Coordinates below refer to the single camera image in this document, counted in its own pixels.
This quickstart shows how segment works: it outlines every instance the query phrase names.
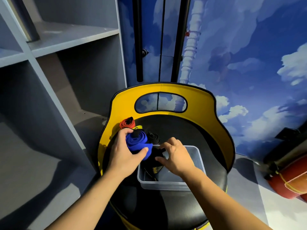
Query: hand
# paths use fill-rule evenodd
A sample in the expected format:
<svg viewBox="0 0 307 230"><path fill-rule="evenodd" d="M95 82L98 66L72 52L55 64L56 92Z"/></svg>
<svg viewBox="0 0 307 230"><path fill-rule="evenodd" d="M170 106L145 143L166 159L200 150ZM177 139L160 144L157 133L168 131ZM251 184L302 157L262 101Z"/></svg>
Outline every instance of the hand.
<svg viewBox="0 0 307 230"><path fill-rule="evenodd" d="M159 148L165 148L169 153L169 158L156 157L156 161L164 165L173 174L182 177L186 172L195 168L190 154L180 140L172 137L167 142L161 144Z"/></svg>
<svg viewBox="0 0 307 230"><path fill-rule="evenodd" d="M113 171L122 180L134 172L139 163L144 159L148 148L143 148L138 154L132 154L126 143L126 135L132 133L130 128L121 129L112 146L110 160L106 171Z"/></svg>

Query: left hand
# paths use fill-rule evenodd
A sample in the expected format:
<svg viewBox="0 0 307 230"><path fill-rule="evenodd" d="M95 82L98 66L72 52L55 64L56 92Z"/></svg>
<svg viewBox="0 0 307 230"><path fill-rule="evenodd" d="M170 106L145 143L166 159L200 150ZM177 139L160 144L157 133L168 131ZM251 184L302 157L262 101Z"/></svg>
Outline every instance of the left hand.
<svg viewBox="0 0 307 230"><path fill-rule="evenodd" d="M132 133L130 128L121 129L112 146L110 160L106 172L113 171L122 180L131 175L146 156L148 148L143 148L138 154L132 154L126 143L126 135Z"/></svg>

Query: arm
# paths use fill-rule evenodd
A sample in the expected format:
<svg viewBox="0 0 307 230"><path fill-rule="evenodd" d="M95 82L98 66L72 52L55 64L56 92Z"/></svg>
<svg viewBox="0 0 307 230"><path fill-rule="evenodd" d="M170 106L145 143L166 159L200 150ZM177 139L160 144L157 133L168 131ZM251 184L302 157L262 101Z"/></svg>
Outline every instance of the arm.
<svg viewBox="0 0 307 230"><path fill-rule="evenodd" d="M126 144L126 134L131 132L133 130L129 128L119 131L105 174L46 230L93 230L95 228L118 185L125 177L133 173L148 151L148 148L143 148L138 154L131 154Z"/></svg>
<svg viewBox="0 0 307 230"><path fill-rule="evenodd" d="M186 148L179 140L172 137L160 148L168 151L169 158L156 157L156 160L186 182L213 229L271 229L196 168Z"/></svg>

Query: blue strap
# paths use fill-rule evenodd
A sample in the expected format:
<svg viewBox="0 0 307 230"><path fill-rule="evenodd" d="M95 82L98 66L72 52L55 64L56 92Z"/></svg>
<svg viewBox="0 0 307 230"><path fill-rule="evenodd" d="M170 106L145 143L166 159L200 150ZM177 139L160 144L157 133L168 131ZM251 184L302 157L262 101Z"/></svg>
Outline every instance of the blue strap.
<svg viewBox="0 0 307 230"><path fill-rule="evenodd" d="M144 161L151 155L151 150L152 150L153 144L152 143L146 143L147 142L147 136L146 136L145 132L143 132L143 131L140 131L137 138L133 138L132 134L133 133L130 133L126 136L126 143L127 143L128 149L133 154L136 154L141 149L148 147L148 152L147 152L145 158L143 159L143 161Z"/></svg>

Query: clear plastic container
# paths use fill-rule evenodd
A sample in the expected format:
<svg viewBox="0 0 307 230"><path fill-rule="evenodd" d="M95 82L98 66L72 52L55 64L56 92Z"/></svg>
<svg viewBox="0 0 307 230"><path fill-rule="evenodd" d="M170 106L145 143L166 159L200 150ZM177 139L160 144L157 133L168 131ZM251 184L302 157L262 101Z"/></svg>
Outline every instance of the clear plastic container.
<svg viewBox="0 0 307 230"><path fill-rule="evenodd" d="M194 165L201 169L205 174L205 168L203 161L201 159L201 154L197 147L185 145L187 151L189 152ZM165 151L163 155L168 159L168 153ZM177 175L171 173L167 168L163 167L159 173L157 173L156 178L158 182L153 182L152 178L138 166L138 181L143 189L156 189L156 190L190 190L186 183Z"/></svg>

